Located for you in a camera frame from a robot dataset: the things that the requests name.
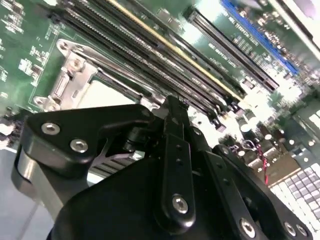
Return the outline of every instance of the blue memory slot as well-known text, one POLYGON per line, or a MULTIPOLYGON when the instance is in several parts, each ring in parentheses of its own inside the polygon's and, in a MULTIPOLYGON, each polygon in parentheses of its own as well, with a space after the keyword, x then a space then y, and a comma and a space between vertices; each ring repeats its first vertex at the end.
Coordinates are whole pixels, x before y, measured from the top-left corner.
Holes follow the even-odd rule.
POLYGON ((231 2, 229 2, 228 0, 221 0, 221 4, 239 22, 239 24, 241 24, 254 38, 256 38, 257 41, 273 55, 273 57, 280 61, 284 66, 286 66, 286 68, 293 75, 297 75, 299 73, 299 70, 288 60, 286 60, 269 42, 269 40, 256 29, 254 25, 252 25, 247 19, 239 15, 236 7, 231 2))

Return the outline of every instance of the dimm slot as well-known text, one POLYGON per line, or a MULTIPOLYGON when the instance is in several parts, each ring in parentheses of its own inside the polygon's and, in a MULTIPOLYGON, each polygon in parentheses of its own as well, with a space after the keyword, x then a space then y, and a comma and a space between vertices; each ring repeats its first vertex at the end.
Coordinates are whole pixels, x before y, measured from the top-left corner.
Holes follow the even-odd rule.
POLYGON ((99 32, 94 26, 90 25, 84 18, 75 13, 71 9, 65 11, 57 11, 54 14, 48 14, 57 18, 59 15, 60 20, 67 26, 75 29, 81 34, 85 34, 92 41, 105 46, 113 53, 122 56, 126 62, 133 68, 143 69, 146 73, 150 74, 151 79, 156 80, 158 83, 165 84, 166 89, 171 89, 172 93, 177 93, 178 96, 184 98, 186 102, 200 110, 204 114, 209 114, 215 111, 214 106, 207 103, 206 99, 201 97, 200 94, 196 94, 195 90, 188 88, 187 86, 176 82, 165 72, 159 70, 154 65, 150 64, 146 59, 142 58, 129 48, 119 45, 115 40, 112 40, 109 36, 99 32))
POLYGON ((247 19, 242 17, 236 7, 228 0, 221 0, 221 5, 247 30, 277 61, 285 66, 293 75, 297 75, 299 70, 286 60, 279 51, 265 38, 254 25, 252 25, 247 19))
POLYGON ((91 22, 91 25, 95 28, 98 28, 100 32, 103 31, 111 34, 114 37, 117 36, 118 39, 116 42, 118 44, 121 43, 123 46, 126 45, 129 49, 135 49, 135 51, 139 50, 137 53, 140 56, 147 58, 148 61, 154 66, 157 66, 158 69, 166 71, 172 79, 176 79, 176 81, 179 81, 180 83, 192 88, 198 95, 205 98, 205 103, 219 105, 221 108, 226 108, 225 105, 216 100, 217 97, 220 97, 223 101, 222 96, 217 96, 217 93, 210 89, 208 85, 205 85, 205 83, 201 81, 198 76, 192 75, 187 68, 180 65, 178 62, 171 61, 166 56, 163 56, 152 46, 148 45, 147 41, 140 39, 140 36, 136 36, 136 32, 133 34, 126 28, 116 25, 107 17, 101 15, 89 5, 84 4, 82 1, 75 1, 77 3, 74 5, 74 7, 72 7, 72 9, 88 19, 88 21, 91 22), (166 67, 163 67, 160 64, 161 62, 166 65, 166 67))
POLYGON ((195 62, 203 66, 209 73, 218 78, 223 84, 225 84, 230 89, 233 89, 240 94, 241 97, 244 97, 247 93, 242 89, 240 84, 232 79, 229 75, 221 71, 216 65, 214 65, 208 57, 203 55, 197 49, 195 49, 191 44, 186 42, 182 37, 170 29, 165 23, 163 23, 157 16, 155 16, 150 10, 143 6, 138 0, 127 0, 134 9, 143 13, 157 24, 162 31, 167 35, 171 42, 174 42, 182 51, 189 55, 195 62))
POLYGON ((213 26, 197 9, 194 7, 189 8, 185 13, 185 17, 224 55, 236 65, 243 68, 251 78, 262 84, 269 92, 272 93, 279 87, 269 75, 245 55, 241 49, 235 46, 221 31, 213 26))

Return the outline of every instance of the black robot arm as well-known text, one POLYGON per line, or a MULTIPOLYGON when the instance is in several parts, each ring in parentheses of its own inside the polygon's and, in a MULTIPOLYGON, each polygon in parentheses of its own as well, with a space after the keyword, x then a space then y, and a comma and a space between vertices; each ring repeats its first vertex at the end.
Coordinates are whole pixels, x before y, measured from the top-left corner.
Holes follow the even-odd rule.
POLYGON ((55 220, 48 240, 313 239, 228 148, 208 146, 171 96, 152 113, 124 105, 32 115, 14 166, 16 187, 55 220), (134 151, 144 158, 89 187, 93 166, 134 151))

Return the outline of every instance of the gray surface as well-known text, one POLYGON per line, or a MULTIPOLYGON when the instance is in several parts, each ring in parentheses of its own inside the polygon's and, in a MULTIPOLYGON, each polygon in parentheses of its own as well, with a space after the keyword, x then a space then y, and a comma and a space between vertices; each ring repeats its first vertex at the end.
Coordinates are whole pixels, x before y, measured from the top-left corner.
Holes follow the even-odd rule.
POLYGON ((11 182, 15 154, 0 150, 0 240, 45 240, 53 221, 11 182))

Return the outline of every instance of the red wire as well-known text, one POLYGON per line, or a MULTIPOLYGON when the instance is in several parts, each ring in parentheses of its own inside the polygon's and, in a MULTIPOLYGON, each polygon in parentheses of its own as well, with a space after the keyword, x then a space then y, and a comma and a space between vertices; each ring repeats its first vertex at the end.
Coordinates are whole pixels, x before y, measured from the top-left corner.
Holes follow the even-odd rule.
POLYGON ((264 184, 265 185, 268 185, 268 181, 269 181, 269 178, 268 178, 268 175, 267 175, 267 158, 264 156, 264 153, 262 152, 262 149, 261 149, 261 145, 260 144, 257 144, 256 146, 257 150, 258 150, 258 155, 260 157, 260 159, 262 160, 262 169, 263 169, 263 172, 264 172, 264 184))

